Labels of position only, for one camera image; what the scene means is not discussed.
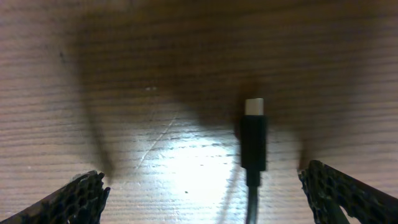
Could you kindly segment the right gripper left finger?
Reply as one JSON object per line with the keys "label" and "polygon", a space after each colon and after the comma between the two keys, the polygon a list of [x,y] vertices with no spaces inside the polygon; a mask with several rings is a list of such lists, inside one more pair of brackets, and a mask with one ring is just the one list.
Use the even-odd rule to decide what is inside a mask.
{"label": "right gripper left finger", "polygon": [[79,174],[1,224],[100,224],[111,190],[103,187],[104,176],[95,170]]}

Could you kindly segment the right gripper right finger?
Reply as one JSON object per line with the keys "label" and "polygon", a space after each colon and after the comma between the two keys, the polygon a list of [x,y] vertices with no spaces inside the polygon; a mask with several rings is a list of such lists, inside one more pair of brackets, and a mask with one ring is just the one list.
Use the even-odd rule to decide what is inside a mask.
{"label": "right gripper right finger", "polygon": [[397,199],[318,160],[298,171],[314,222],[397,224]]}

